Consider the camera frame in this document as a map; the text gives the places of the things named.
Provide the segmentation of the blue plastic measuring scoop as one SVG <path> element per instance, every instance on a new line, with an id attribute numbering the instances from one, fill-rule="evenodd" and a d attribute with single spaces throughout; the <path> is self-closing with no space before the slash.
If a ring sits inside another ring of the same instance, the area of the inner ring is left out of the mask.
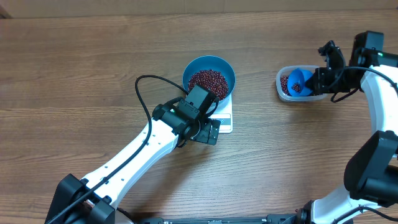
<path id="1" fill-rule="evenodd" d="M 296 68 L 293 70 L 287 81 L 289 94 L 293 97 L 310 96 L 313 90 L 305 86 L 305 82 L 313 77 L 313 73 L 309 70 Z"/>

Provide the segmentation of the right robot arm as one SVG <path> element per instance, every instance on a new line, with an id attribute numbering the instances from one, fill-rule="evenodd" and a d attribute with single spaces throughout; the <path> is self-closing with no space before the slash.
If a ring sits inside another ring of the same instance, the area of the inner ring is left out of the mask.
<path id="1" fill-rule="evenodd" d="M 384 35 L 366 31 L 354 38 L 351 58 L 346 61 L 331 40 L 318 49 L 326 62 L 313 75 L 300 78 L 292 96 L 332 94 L 347 98 L 365 94 L 371 118 L 371 137 L 346 165 L 343 185 L 326 197 L 309 201 L 288 217 L 286 223 L 352 223 L 354 217 L 372 212 L 396 222 L 379 211 L 397 203 L 397 55 L 383 51 Z"/>

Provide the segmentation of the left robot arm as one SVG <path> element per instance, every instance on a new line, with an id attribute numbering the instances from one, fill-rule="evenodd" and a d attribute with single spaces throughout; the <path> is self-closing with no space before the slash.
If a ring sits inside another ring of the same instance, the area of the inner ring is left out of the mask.
<path id="1" fill-rule="evenodd" d="M 119 204 L 150 167 L 187 141 L 216 144 L 220 122 L 208 110 L 217 102 L 197 85 L 186 97 L 156 106 L 144 129 L 111 160 L 82 179 L 68 174 L 60 181 L 46 223 L 130 223 Z"/>

